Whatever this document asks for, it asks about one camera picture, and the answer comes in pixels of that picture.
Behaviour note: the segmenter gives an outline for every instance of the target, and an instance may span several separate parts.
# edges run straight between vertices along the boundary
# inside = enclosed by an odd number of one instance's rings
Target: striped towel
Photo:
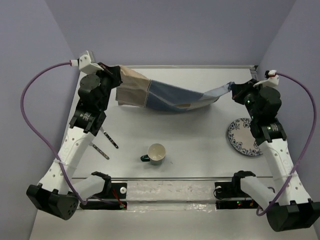
[[[228,93],[234,82],[204,93],[183,89],[156,80],[126,67],[120,66],[122,84],[116,89],[118,105],[132,105],[162,111],[181,112],[214,103]]]

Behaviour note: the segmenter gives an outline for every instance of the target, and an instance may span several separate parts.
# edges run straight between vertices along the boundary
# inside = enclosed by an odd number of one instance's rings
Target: mug handle
[[[143,155],[140,157],[142,162],[150,162],[150,157],[148,155]]]

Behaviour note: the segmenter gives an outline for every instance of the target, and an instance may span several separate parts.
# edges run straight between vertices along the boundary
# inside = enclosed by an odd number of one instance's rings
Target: cup
[[[150,162],[152,165],[160,165],[165,159],[166,149],[160,143],[149,146],[148,154],[141,156],[142,162]]]

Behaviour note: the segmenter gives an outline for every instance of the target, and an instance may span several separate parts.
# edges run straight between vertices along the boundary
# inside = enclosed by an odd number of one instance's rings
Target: white plate
[[[262,155],[262,151],[250,132],[250,118],[234,120],[227,131],[231,145],[241,154],[249,157]]]

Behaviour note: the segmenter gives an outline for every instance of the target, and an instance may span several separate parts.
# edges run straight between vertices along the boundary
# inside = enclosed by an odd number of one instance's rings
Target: wall
[[[46,0],[74,55],[106,64],[257,65],[295,0]]]
[[[259,74],[269,69],[291,75],[304,83],[320,106],[320,1],[297,0],[260,63]],[[312,125],[312,106],[308,95],[294,82],[281,78],[279,84],[282,107],[279,120],[288,135],[288,144],[295,161],[308,137]],[[301,181],[314,201],[320,201],[319,164],[320,124],[298,167]],[[320,220],[315,224],[320,236]]]
[[[23,121],[20,95],[34,75],[73,55],[43,0],[2,1],[0,33],[0,239],[26,240],[36,214],[26,190],[38,183],[54,158]],[[67,123],[76,74],[68,66],[52,70],[26,96],[27,115],[56,148]]]

